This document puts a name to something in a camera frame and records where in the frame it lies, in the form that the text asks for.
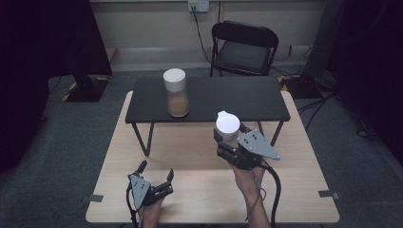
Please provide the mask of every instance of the jar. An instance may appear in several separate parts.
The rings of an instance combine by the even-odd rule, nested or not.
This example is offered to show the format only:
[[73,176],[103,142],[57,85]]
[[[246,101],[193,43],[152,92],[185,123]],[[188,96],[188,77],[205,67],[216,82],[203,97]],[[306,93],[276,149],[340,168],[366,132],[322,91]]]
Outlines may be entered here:
[[189,112],[186,77],[183,70],[172,68],[163,74],[167,92],[167,109],[173,117],[183,117]]

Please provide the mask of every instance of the gray carpet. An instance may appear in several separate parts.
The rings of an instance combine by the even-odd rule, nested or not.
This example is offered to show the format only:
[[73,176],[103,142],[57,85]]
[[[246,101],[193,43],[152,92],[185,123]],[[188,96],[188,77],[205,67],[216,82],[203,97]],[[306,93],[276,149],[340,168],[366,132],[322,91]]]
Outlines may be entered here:
[[[208,70],[189,68],[185,72],[199,77],[208,75]],[[296,72],[298,67],[284,66],[283,70]],[[0,175],[0,227],[121,226],[88,223],[88,203],[83,197],[94,190],[125,94],[136,78],[162,77],[163,72],[116,72],[99,103],[63,103],[74,81],[66,76],[57,85],[59,79],[51,79],[49,88],[56,87],[48,98],[47,119],[19,166]],[[279,76],[274,70],[271,75]],[[297,107],[313,101],[295,100]],[[305,125],[316,108],[301,114]],[[278,227],[403,227],[403,182],[384,159],[387,149],[383,143],[356,135],[358,128],[357,117],[335,97],[318,111],[307,130],[331,191],[340,195],[335,200],[340,221]]]

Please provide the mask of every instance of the white cup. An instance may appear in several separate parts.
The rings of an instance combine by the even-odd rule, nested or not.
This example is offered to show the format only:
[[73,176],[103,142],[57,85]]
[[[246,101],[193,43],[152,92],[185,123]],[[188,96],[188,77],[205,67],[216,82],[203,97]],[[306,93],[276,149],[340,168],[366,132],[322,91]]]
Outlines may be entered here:
[[219,117],[216,120],[216,128],[222,136],[223,142],[233,142],[239,135],[240,119],[231,113],[221,111],[219,112]]

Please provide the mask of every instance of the black chair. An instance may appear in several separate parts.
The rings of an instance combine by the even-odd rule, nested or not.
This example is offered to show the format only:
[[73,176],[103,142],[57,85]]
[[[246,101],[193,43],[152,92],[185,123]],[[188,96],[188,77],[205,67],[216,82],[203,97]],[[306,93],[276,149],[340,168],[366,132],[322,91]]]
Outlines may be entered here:
[[224,21],[213,26],[210,77],[218,69],[246,76],[269,75],[278,37],[265,27]]

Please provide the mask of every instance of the black stand base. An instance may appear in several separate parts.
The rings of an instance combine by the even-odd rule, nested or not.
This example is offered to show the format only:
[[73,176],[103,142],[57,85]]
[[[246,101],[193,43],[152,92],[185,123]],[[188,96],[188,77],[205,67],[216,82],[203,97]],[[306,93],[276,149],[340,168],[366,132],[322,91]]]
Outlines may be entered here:
[[322,95],[317,89],[315,78],[302,75],[281,76],[280,85],[283,90],[287,90],[293,99],[320,99]]
[[100,102],[109,79],[106,77],[96,77],[90,78],[90,81],[92,82],[91,89],[80,89],[76,83],[73,84],[62,101],[88,103]]

